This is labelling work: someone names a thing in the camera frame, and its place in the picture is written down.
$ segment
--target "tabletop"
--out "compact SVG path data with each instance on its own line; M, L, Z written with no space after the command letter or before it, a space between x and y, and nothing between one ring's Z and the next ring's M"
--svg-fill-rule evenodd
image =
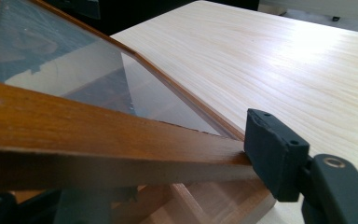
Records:
M244 132L246 110L275 115L358 169L358 33L198 1L112 37ZM300 223L277 203L259 223Z

